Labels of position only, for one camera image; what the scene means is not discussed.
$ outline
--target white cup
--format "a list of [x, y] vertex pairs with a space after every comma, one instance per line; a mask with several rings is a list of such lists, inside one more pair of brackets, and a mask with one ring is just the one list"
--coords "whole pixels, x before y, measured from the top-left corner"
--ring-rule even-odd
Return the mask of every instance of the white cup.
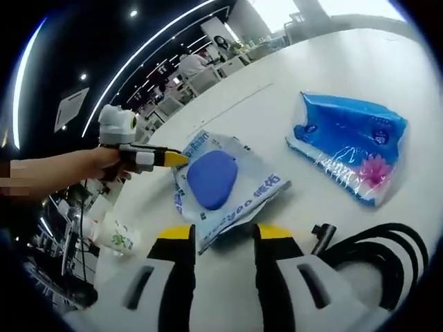
[[134, 254], [140, 245], [141, 234], [138, 230], [117, 220], [112, 211], [108, 211], [103, 222], [98, 224], [93, 234], [93, 242], [123, 254]]

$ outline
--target yellow tip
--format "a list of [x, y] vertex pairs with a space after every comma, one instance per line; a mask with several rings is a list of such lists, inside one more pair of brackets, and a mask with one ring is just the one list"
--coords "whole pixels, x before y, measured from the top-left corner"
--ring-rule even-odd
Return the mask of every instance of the yellow tip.
[[178, 154], [173, 151], [165, 152], [165, 167], [176, 167], [180, 165], [186, 165], [187, 163], [189, 163], [189, 159], [187, 156]]

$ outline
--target desk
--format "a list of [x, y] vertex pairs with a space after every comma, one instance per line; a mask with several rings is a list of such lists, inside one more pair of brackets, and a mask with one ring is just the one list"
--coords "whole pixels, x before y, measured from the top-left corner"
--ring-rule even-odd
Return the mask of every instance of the desk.
[[[378, 102], [409, 120], [406, 176], [385, 205], [377, 210], [363, 207], [289, 150], [284, 136], [291, 131], [293, 119], [303, 113], [294, 108], [299, 91]], [[200, 128], [237, 136], [293, 183], [254, 222], [289, 228], [304, 252], [316, 243], [309, 234], [315, 223], [334, 224], [336, 243], [380, 223], [401, 222], [420, 233], [432, 254], [442, 231], [442, 124], [438, 80], [421, 46], [392, 33], [361, 29], [310, 39], [252, 63], [187, 104], [155, 132], [150, 143], [183, 149]], [[136, 225], [145, 242], [138, 257], [118, 258], [102, 250], [96, 270], [99, 296], [103, 281], [146, 257], [160, 231], [183, 223], [173, 193], [168, 169], [157, 168], [126, 182], [114, 211], [125, 223]], [[393, 250], [408, 261], [406, 253]], [[411, 270], [405, 263], [407, 286]], [[191, 331], [262, 331], [252, 240], [223, 250], [208, 249], [197, 257], [195, 274]], [[376, 271], [357, 266], [345, 275], [353, 286], [359, 285], [355, 287], [360, 298], [377, 300], [380, 276]], [[219, 312], [211, 315], [207, 308]]]

